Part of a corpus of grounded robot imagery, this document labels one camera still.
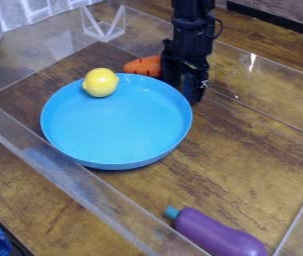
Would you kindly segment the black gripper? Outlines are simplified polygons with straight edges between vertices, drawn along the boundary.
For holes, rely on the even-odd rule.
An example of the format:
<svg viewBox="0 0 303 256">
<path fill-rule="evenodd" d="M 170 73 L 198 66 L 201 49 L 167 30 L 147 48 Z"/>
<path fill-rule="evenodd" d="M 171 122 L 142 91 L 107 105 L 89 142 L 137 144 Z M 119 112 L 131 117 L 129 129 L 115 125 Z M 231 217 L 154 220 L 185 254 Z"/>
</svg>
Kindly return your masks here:
<svg viewBox="0 0 303 256">
<path fill-rule="evenodd" d="M 179 88 L 181 65 L 186 64 L 190 68 L 182 73 L 182 94 L 189 103 L 195 105 L 209 86 L 207 56 L 213 52 L 213 41 L 217 38 L 215 17 L 211 14 L 193 20 L 174 17 L 171 24 L 173 38 L 163 40 L 161 55 L 162 80 Z"/>
</svg>

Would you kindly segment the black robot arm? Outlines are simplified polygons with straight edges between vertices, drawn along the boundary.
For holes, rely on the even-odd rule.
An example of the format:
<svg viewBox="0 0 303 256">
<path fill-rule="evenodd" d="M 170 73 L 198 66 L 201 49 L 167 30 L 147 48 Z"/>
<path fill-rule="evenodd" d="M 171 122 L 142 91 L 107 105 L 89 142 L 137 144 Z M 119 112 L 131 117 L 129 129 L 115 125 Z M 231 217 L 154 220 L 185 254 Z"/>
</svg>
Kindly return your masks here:
<svg viewBox="0 0 303 256">
<path fill-rule="evenodd" d="M 207 56 L 215 39 L 215 0 L 171 0 L 171 39 L 163 40 L 162 80 L 178 89 L 191 105 L 201 102 L 209 85 Z"/>
</svg>

